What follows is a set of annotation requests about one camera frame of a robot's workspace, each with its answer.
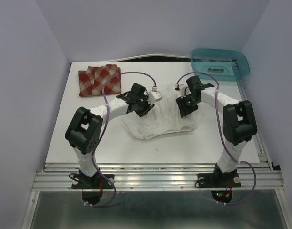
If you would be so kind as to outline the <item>white cloth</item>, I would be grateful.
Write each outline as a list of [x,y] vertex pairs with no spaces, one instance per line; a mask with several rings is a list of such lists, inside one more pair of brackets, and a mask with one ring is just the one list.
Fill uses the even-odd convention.
[[121,126],[133,138],[149,140],[171,133],[190,132],[198,127],[205,116],[203,111],[195,111],[181,118],[176,103],[179,93],[174,85],[167,84],[160,89],[163,99],[143,117],[130,113],[121,118]]

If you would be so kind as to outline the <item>red checked skirt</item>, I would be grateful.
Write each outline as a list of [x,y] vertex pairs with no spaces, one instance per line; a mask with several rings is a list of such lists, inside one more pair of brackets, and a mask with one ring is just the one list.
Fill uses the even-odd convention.
[[87,70],[78,71],[79,97],[102,96],[102,88],[106,95],[121,94],[121,77],[112,77],[120,74],[121,69],[116,64],[107,64],[100,67],[88,66]]

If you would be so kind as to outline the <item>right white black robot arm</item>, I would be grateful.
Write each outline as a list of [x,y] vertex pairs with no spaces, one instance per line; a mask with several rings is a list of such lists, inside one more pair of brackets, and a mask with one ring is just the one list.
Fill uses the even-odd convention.
[[198,188],[224,187],[234,184],[240,187],[237,166],[242,164],[240,156],[252,137],[257,134],[252,103],[248,100],[239,101],[220,92],[220,85],[202,83],[196,72],[188,73],[185,84],[179,82],[175,90],[180,93],[176,104],[181,118],[205,103],[215,109],[217,125],[223,151],[211,173],[198,174]]

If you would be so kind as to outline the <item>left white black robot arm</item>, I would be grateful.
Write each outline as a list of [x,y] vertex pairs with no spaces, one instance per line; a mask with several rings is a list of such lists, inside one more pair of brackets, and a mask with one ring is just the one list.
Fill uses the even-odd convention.
[[134,83],[129,91],[105,105],[76,110],[65,132],[65,139],[76,152],[80,172],[84,175],[82,181],[87,187],[94,188],[99,184],[99,168],[94,165],[94,153],[104,133],[102,128],[106,128],[110,120],[131,112],[143,117],[162,98],[156,88],[148,92],[144,86]]

